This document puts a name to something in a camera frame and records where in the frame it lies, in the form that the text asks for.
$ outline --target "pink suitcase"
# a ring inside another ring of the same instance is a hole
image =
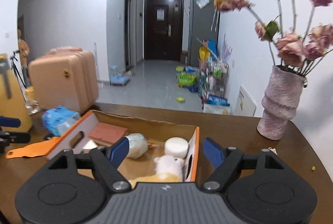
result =
[[[43,109],[59,105],[84,113],[98,97],[94,55],[81,48],[58,48],[29,64],[35,98]]]

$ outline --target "gray cabinet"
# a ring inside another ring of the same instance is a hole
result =
[[[204,8],[196,4],[197,0],[191,0],[190,4],[190,24],[189,24],[189,53],[188,53],[188,63],[190,66],[199,67],[199,48],[201,44],[197,40],[199,38],[201,41],[214,40],[217,45],[217,38],[219,35],[219,25],[215,31],[215,25],[213,30],[210,31],[211,24],[213,21],[213,16],[215,12],[214,0],[209,0],[209,4]]]

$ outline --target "pink textured vase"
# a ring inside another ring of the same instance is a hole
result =
[[[282,138],[288,120],[296,115],[304,80],[301,76],[273,66],[261,101],[265,108],[257,126],[261,135],[272,140]]]

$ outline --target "orange tag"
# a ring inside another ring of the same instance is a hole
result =
[[[46,155],[48,151],[58,142],[60,137],[53,137],[51,140],[29,144],[25,147],[13,149],[7,152],[6,158],[15,157],[36,157]]]

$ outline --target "cardboard box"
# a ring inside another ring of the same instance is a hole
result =
[[[182,137],[189,142],[189,150],[184,166],[184,181],[194,182],[199,157],[199,128],[191,125],[179,125],[167,122],[150,121],[127,116],[103,113],[90,110],[83,115],[59,139],[59,142],[47,153],[48,159],[53,158],[61,150],[71,148],[74,153],[81,153],[83,146],[89,141],[89,133],[98,123],[107,123],[128,129],[128,133],[141,133],[156,144],[164,146],[172,137]],[[148,149],[137,159],[126,158],[118,171],[127,179],[155,174],[154,158],[164,155],[164,149]],[[92,176],[91,171],[81,170],[81,174]]]

